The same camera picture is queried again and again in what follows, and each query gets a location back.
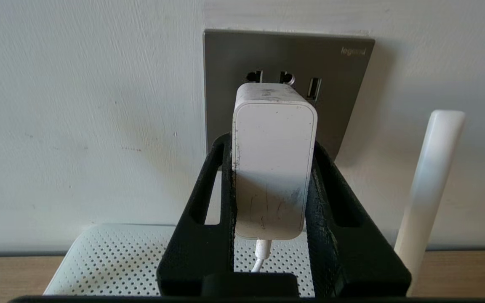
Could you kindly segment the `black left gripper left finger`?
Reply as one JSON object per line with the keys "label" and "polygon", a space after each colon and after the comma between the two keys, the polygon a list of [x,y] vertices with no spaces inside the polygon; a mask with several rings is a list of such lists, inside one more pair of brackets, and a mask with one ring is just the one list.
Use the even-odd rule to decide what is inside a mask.
{"label": "black left gripper left finger", "polygon": [[[237,205],[231,151],[231,134],[226,133],[208,152],[157,268],[163,297],[198,297],[206,276],[233,272]],[[218,170],[221,216],[218,224],[208,226],[205,219]]]}

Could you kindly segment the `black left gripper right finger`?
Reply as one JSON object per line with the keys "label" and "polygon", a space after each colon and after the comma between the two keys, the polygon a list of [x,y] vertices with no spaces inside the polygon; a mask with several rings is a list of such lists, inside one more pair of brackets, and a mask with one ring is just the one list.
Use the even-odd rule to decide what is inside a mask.
{"label": "black left gripper right finger", "polygon": [[316,143],[306,198],[316,297],[405,297],[411,274]]}

